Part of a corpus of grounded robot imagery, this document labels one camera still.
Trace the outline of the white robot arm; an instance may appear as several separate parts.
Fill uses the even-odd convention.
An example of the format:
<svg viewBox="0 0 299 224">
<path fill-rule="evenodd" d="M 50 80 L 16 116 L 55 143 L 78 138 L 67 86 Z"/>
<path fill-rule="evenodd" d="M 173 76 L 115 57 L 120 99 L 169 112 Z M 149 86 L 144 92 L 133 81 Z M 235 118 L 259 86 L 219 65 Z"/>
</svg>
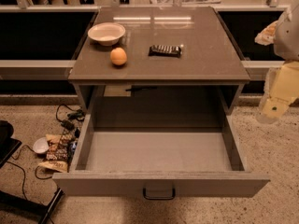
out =
<svg viewBox="0 0 299 224">
<path fill-rule="evenodd" d="M 280 68 L 270 68 L 256 119 L 272 124 L 278 121 L 299 98 L 299 3 L 292 3 L 278 18 L 258 33 L 254 41 L 274 45 L 274 52 L 284 60 Z"/>
</svg>

